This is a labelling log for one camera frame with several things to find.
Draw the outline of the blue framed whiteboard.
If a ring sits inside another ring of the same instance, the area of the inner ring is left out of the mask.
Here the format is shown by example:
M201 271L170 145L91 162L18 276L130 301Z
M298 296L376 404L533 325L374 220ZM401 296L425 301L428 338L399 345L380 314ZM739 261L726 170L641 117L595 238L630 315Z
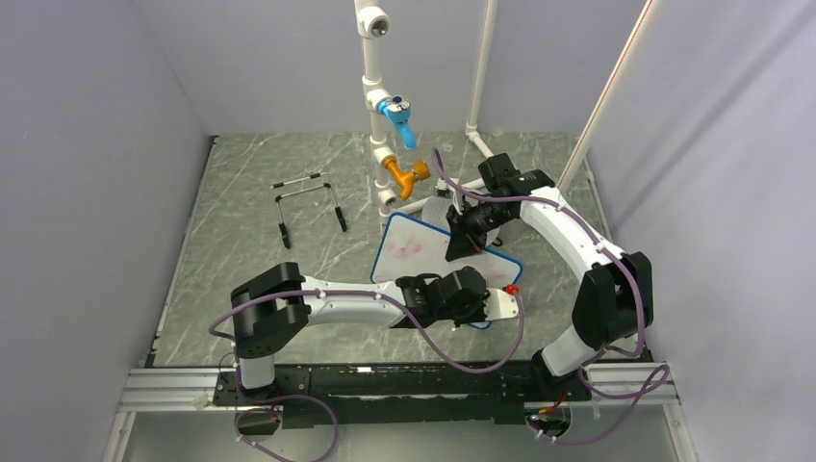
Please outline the blue framed whiteboard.
M478 270L487 288L514 285L522 264L490 250L448 262L450 235L402 214L389 218L376 253L370 280L410 309L424 327L439 320L433 314L433 281L470 266Z

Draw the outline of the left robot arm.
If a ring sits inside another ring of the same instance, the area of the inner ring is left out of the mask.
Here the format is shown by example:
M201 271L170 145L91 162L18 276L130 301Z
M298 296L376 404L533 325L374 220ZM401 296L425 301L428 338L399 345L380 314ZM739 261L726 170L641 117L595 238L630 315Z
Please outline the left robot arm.
M254 404L276 391L274 356L307 326L363 323L388 328L491 321L495 311L486 279L473 267L446 276L401 276L378 284L328 282L285 262L250 279L230 294L241 311L233 318L240 369L239 392Z

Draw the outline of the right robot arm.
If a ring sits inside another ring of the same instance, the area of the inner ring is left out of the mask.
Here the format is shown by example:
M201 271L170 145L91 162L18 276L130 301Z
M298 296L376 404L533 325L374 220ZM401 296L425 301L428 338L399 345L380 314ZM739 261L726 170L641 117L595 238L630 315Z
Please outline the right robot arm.
M432 152L432 162L441 178L463 197L462 204L446 214L447 260L482 251L490 231L519 219L555 249L578 279L570 326L541 350L544 365L529 376L536 396L556 398L567 387L567 374L621 338L636 336L636 347L626 356L641 354L645 330L653 321L651 262L644 253L627 252L605 239L545 173L522 172L505 153L479 165L484 195L456 184L445 172L439 151Z

